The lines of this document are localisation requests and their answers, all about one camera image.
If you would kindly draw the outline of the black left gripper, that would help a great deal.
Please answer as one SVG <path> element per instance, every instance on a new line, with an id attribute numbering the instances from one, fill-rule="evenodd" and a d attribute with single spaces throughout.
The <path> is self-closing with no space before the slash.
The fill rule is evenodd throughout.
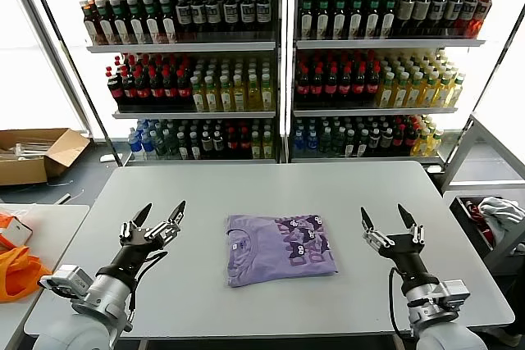
<path id="1" fill-rule="evenodd" d="M 149 254 L 161 250 L 163 243 L 170 243 L 177 236 L 184 218 L 186 200 L 180 202 L 167 220 L 150 230 L 141 230 L 152 205 L 147 204 L 131 220 L 121 225 L 121 249 L 108 266 L 98 270 L 98 275 L 107 275 L 118 280 L 135 280 Z"/>

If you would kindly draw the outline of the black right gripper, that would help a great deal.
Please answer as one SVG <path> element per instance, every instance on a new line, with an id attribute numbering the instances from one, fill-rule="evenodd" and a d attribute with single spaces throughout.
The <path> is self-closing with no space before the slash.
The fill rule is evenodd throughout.
<path id="1" fill-rule="evenodd" d="M 377 230 L 364 207 L 360 207 L 363 238 L 374 249 L 380 250 L 380 255 L 391 259 L 401 273 L 402 289 L 415 289 L 424 284 L 439 284 L 439 280 L 427 271 L 422 262 L 420 252 L 423 250 L 424 227 L 417 225 L 412 214 L 400 203 L 399 214 L 409 234 L 386 236 Z"/>

